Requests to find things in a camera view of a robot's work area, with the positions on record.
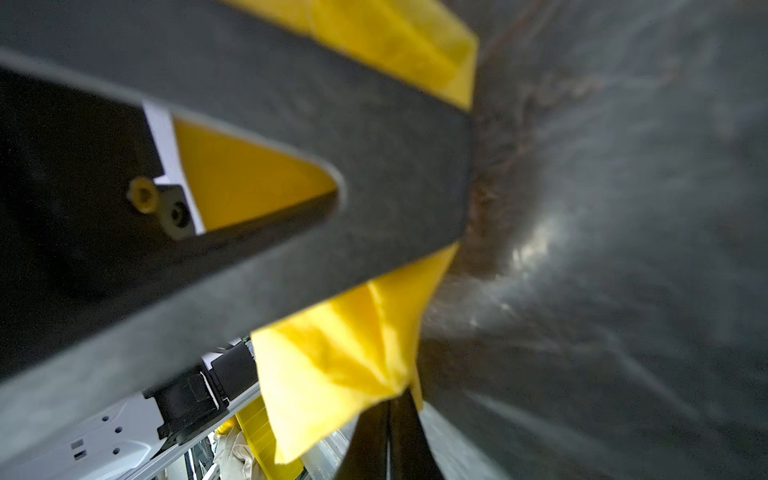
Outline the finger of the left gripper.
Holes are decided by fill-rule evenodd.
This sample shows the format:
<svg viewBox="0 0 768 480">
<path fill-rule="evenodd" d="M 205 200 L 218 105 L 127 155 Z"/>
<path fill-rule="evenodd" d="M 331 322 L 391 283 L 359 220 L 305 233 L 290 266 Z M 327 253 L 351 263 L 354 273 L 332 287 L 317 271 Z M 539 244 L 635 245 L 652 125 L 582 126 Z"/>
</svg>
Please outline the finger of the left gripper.
<svg viewBox="0 0 768 480">
<path fill-rule="evenodd" d="M 147 100 L 337 189 L 172 234 L 128 199 Z M 224 2 L 3 2 L 2 459 L 453 243 L 470 164 L 460 109 Z"/>
</svg>

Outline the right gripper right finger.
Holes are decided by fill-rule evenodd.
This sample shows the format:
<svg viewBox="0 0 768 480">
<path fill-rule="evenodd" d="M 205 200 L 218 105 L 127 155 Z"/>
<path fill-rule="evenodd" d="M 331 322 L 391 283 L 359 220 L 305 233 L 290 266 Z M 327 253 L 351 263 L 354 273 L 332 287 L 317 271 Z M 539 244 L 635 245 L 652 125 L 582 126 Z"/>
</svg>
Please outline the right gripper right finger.
<svg viewBox="0 0 768 480">
<path fill-rule="evenodd" d="M 389 478 L 444 480 L 409 389 L 389 406 Z"/>
</svg>

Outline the yellow paper napkin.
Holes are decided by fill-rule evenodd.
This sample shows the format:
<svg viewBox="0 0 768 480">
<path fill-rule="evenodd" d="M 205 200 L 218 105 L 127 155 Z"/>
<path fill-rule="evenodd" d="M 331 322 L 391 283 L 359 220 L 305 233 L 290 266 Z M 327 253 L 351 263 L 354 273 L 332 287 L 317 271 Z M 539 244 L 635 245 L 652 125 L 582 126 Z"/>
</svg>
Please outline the yellow paper napkin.
<svg viewBox="0 0 768 480">
<path fill-rule="evenodd" d="M 477 36 L 438 1 L 245 1 L 242 8 L 418 87 L 473 104 Z M 203 227 L 257 219 L 332 191 L 316 167 L 174 121 Z M 457 253 L 450 245 L 251 335 L 276 450 L 299 458 L 365 409 L 421 392 L 421 320 Z"/>
</svg>

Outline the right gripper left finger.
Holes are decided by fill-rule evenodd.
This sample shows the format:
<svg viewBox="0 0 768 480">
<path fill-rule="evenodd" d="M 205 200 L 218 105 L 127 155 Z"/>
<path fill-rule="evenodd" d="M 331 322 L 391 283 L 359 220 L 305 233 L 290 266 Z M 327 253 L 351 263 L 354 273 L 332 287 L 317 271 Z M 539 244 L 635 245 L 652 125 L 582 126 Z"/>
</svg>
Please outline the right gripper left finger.
<svg viewBox="0 0 768 480">
<path fill-rule="evenodd" d="M 359 416 L 335 480 L 387 478 L 388 420 L 388 401 L 370 407 Z"/>
</svg>

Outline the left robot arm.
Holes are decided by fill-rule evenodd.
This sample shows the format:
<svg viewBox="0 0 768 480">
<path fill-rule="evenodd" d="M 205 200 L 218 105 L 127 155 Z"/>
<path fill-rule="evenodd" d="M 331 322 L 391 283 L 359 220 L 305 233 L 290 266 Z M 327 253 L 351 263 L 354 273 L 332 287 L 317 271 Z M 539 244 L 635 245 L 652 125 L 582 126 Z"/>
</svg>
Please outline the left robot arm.
<svg viewBox="0 0 768 480">
<path fill-rule="evenodd" d="M 3 2 L 2 477 L 149 479 L 248 409 L 436 477 L 477 50 L 438 1 Z"/>
</svg>

